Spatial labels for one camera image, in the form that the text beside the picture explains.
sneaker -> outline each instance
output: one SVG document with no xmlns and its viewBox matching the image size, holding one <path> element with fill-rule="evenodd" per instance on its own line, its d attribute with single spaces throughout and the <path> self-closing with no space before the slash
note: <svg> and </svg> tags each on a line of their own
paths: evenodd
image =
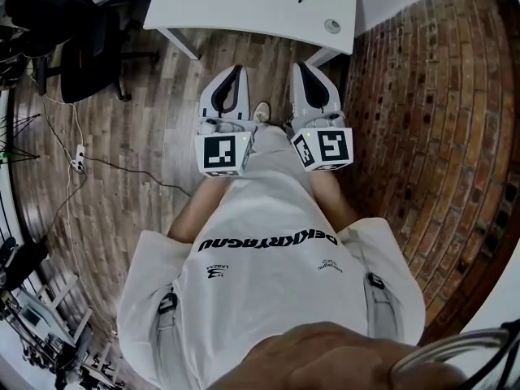
<svg viewBox="0 0 520 390">
<path fill-rule="evenodd" d="M 270 118 L 271 108 L 269 107 L 269 104 L 267 104 L 266 102 L 261 102 L 260 104 L 258 104 L 258 107 L 253 114 L 253 121 L 256 124 L 267 123 Z"/>
</svg>

logo on shirt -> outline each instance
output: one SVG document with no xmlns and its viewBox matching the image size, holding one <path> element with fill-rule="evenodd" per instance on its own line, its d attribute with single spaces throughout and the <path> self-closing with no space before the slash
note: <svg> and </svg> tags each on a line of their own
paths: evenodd
<svg viewBox="0 0 520 390">
<path fill-rule="evenodd" d="M 281 236 L 281 237 L 267 237 L 261 240 L 247 238 L 245 240 L 239 240 L 237 238 L 215 238 L 214 240 L 205 240 L 201 243 L 198 251 L 213 247 L 228 247 L 230 249 L 237 248 L 254 248 L 254 249 L 268 249 L 269 247 L 289 247 L 290 245 L 299 245 L 304 241 L 311 239 L 327 239 L 333 245 L 338 245 L 338 240 L 326 234 L 320 230 L 301 230 L 300 232 L 294 233 L 292 236 Z"/>
<path fill-rule="evenodd" d="M 326 269 L 327 267 L 332 267 L 333 269 L 338 270 L 340 273 L 343 273 L 334 260 L 327 259 L 322 260 L 322 265 L 318 267 L 318 271 Z"/>
<path fill-rule="evenodd" d="M 212 277 L 224 277 L 224 272 L 229 268 L 227 264 L 213 264 L 208 266 L 208 279 Z"/>
</svg>

leg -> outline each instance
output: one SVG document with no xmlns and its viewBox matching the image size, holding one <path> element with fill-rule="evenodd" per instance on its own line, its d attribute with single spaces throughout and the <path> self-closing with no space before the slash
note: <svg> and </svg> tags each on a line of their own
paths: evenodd
<svg viewBox="0 0 520 390">
<path fill-rule="evenodd" d="M 253 121 L 257 124 L 254 135 L 254 151 L 268 153 L 277 150 L 285 150 L 291 147 L 285 132 L 276 126 L 267 124 L 271 117 L 271 108 L 266 102 L 258 104 L 253 113 Z"/>
<path fill-rule="evenodd" d="M 309 59 L 307 59 L 306 62 L 312 65 L 313 67 L 320 67 L 325 62 L 330 61 L 332 58 L 335 58 L 340 53 L 341 52 L 338 52 L 337 50 L 322 48 L 314 55 L 312 55 Z"/>
<path fill-rule="evenodd" d="M 168 40 L 171 41 L 175 46 L 187 54 L 190 59 L 195 61 L 200 59 L 201 55 L 198 53 L 198 50 L 196 50 L 195 47 L 190 42 L 188 42 L 186 36 L 183 35 L 179 29 L 162 28 L 157 30 L 165 37 L 167 37 Z"/>
<path fill-rule="evenodd" d="M 121 84 L 119 83 L 119 78 L 117 78 L 114 81 L 114 89 L 115 89 L 115 94 L 117 95 L 117 99 L 118 100 L 120 100 L 120 101 L 130 101 L 132 99 L 132 95 L 131 94 L 124 94 L 123 95 L 123 92 L 121 91 Z"/>
</svg>

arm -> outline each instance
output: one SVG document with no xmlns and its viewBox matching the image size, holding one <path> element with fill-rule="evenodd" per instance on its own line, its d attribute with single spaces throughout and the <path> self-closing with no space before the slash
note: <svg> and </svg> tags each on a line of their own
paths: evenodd
<svg viewBox="0 0 520 390">
<path fill-rule="evenodd" d="M 333 172 L 310 172 L 310 187 L 316 203 L 335 232 L 340 232 L 359 220 L 358 213 L 341 192 L 340 184 Z"/>
<path fill-rule="evenodd" d="M 218 208 L 229 182 L 229 178 L 205 178 L 171 225 L 168 236 L 192 244 Z"/>
</svg>

electrical cable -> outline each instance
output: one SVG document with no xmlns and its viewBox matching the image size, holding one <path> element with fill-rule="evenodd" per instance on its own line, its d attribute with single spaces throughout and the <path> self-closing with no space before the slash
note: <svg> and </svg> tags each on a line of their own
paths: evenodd
<svg viewBox="0 0 520 390">
<path fill-rule="evenodd" d="M 67 158 L 67 162 L 68 162 L 69 166 L 71 166 L 71 162 L 72 162 L 71 152 L 69 152 L 68 149 L 65 147 L 65 145 L 62 143 L 62 140 L 59 138 L 58 134 L 54 130 L 54 127 L 52 127 L 52 124 L 50 123 L 49 113 L 47 113 L 46 100 L 43 98 L 42 95 L 40 96 L 40 98 L 41 98 L 41 102 L 43 103 L 43 111 L 45 112 L 45 119 L 47 120 L 47 125 L 49 126 L 52 134 L 54 135 L 54 139 L 59 143 L 60 146 L 62 146 L 63 152 L 65 152 L 65 157 Z"/>
<path fill-rule="evenodd" d="M 138 170 L 135 170 L 135 169 L 127 169 L 126 167 L 121 167 L 121 166 L 118 166 L 118 165 L 115 165 L 114 163 L 110 163 L 110 162 L 107 162 L 105 160 L 102 160 L 102 159 L 97 159 L 97 158 L 89 158 L 88 156 L 83 156 L 85 159 L 87 160 L 92 160 L 94 162 L 100 162 L 100 163 L 105 163 L 106 165 L 110 166 L 110 167 L 114 167 L 115 169 L 119 169 L 120 171 L 126 171 L 126 172 L 130 172 L 130 173 L 144 173 L 145 175 L 149 176 L 150 178 L 152 178 L 154 180 L 154 182 L 158 185 L 161 185 L 161 186 L 164 186 L 165 188 L 175 188 L 175 189 L 179 189 L 184 195 L 186 195 L 188 198 L 191 198 L 192 196 L 187 193 L 183 188 L 181 188 L 179 185 L 170 185 L 170 184 L 164 184 L 163 182 L 159 182 L 157 179 L 155 179 L 155 177 L 147 172 L 147 171 L 138 171 Z"/>
<path fill-rule="evenodd" d="M 92 302 L 93 308 L 97 312 L 97 315 L 110 327 L 111 331 L 114 331 L 114 328 L 112 327 L 112 324 L 109 321 L 106 320 L 106 318 L 102 315 L 101 311 L 98 309 L 98 306 L 96 305 L 95 300 L 90 295 L 90 292 L 87 289 L 87 287 L 85 285 L 85 282 L 83 281 L 83 275 L 81 274 L 80 264 L 78 263 L 78 259 L 76 257 L 76 252 L 74 250 L 74 242 L 72 240 L 72 229 L 71 229 L 71 224 L 70 224 L 69 201 L 81 188 L 83 188 L 83 185 L 85 185 L 85 182 L 88 179 L 88 176 L 87 176 L 87 174 L 85 172 L 86 171 L 86 167 L 83 167 L 80 170 L 76 170 L 72 166 L 72 164 L 74 163 L 74 161 L 72 160 L 72 156 L 71 156 L 70 152 L 68 151 L 68 149 L 65 147 L 65 145 L 62 143 L 61 139 L 59 138 L 59 136 L 56 133 L 56 131 L 54 130 L 54 128 L 52 127 L 52 124 L 50 123 L 50 120 L 49 120 L 49 115 L 47 113 L 46 102 L 45 102 L 43 96 L 40 96 L 40 97 L 41 97 L 41 102 L 43 103 L 43 108 L 44 108 L 44 111 L 45 111 L 45 119 L 47 120 L 47 124 L 49 125 L 50 131 L 53 133 L 54 138 L 59 143 L 59 145 L 62 146 L 63 152 L 65 152 L 65 156 L 67 157 L 67 161 L 68 161 L 68 169 L 67 169 L 67 173 L 68 173 L 68 178 L 67 178 L 67 197 L 65 198 L 65 201 L 63 201 L 62 204 L 59 206 L 59 208 L 56 210 L 56 213 L 54 214 L 52 222 L 50 223 L 49 227 L 47 228 L 47 231 L 45 232 L 45 235 L 44 235 L 43 238 L 45 239 L 47 237 L 47 235 L 49 234 L 50 229 L 53 227 L 54 223 L 56 222 L 56 219 L 58 218 L 59 211 L 65 205 L 67 205 L 67 228 L 68 228 L 69 239 L 70 239 L 70 242 L 71 242 L 72 257 L 74 257 L 74 262 L 76 264 L 76 269 L 77 269 L 77 272 L 78 272 L 78 278 L 80 280 L 81 285 L 83 286 L 83 289 L 84 289 L 87 297 Z M 58 104 L 67 104 L 66 102 L 59 102 L 57 100 L 53 100 L 52 98 L 49 98 L 49 99 L 51 101 L 53 101 L 53 102 L 57 102 Z M 80 123 L 79 123 L 79 120 L 78 120 L 77 108 L 76 108 L 76 106 L 74 104 L 71 104 L 71 105 L 74 107 L 74 116 L 76 118 L 76 125 L 77 125 L 77 127 L 78 127 L 78 129 L 80 131 L 81 144 L 84 145 L 83 132 L 81 131 Z M 76 188 L 71 194 L 69 194 L 69 188 L 70 188 L 70 183 L 71 183 L 71 169 L 74 170 L 76 173 L 79 173 L 79 174 L 83 175 L 84 179 L 81 182 L 80 186 L 78 188 Z"/>
<path fill-rule="evenodd" d="M 47 231 L 45 232 L 45 235 L 44 235 L 44 238 L 47 237 L 47 235 L 49 234 L 50 232 L 50 229 L 52 228 L 52 226 L 54 225 L 54 223 L 56 222 L 56 219 L 58 218 L 58 215 L 59 215 L 59 211 L 62 210 L 62 208 L 69 202 L 69 200 L 74 197 L 74 195 L 76 195 L 76 193 L 81 189 L 83 188 L 83 185 L 85 185 L 85 182 L 87 181 L 88 177 L 87 177 L 87 174 L 83 171 L 83 172 L 79 172 L 81 175 L 84 176 L 84 179 L 83 179 L 83 182 L 81 182 L 80 186 L 78 186 L 76 189 L 74 189 L 74 191 L 72 191 L 72 193 L 70 195 L 67 195 L 67 198 L 65 199 L 65 201 L 63 201 L 61 203 L 61 205 L 59 206 L 59 208 L 56 210 L 56 212 L 54 213 L 54 217 L 52 219 L 52 222 L 49 224 L 49 227 L 47 228 Z"/>
<path fill-rule="evenodd" d="M 53 98 L 49 97 L 47 94 L 45 96 L 49 101 L 56 102 L 57 104 L 61 104 L 62 106 L 72 106 L 72 108 L 74 109 L 74 119 L 76 120 L 76 126 L 78 127 L 78 130 L 80 131 L 80 135 L 81 135 L 81 145 L 85 145 L 85 139 L 83 138 L 83 132 L 81 131 L 80 122 L 78 121 L 78 109 L 77 109 L 76 105 L 72 104 L 71 102 L 63 102 L 63 101 L 54 100 Z"/>
</svg>

